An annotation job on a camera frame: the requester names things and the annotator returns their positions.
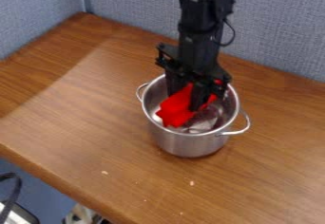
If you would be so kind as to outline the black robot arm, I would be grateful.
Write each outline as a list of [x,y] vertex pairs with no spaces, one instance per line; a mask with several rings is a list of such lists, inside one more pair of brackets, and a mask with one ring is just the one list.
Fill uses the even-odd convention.
[[218,63],[220,49],[234,42],[222,42],[228,17],[236,0],[180,0],[178,45],[159,43],[157,65],[165,70],[167,94],[174,96],[189,84],[182,98],[188,110],[197,111],[210,95],[222,98],[232,75]]

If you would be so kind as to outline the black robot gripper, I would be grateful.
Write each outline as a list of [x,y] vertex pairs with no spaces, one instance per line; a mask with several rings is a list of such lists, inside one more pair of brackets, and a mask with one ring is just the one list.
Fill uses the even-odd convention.
[[180,27],[178,45],[158,44],[157,65],[165,70],[167,95],[193,83],[190,111],[200,110],[212,94],[222,98],[232,81],[230,73],[217,61],[220,49],[228,46],[221,42],[222,34],[224,26],[208,30]]

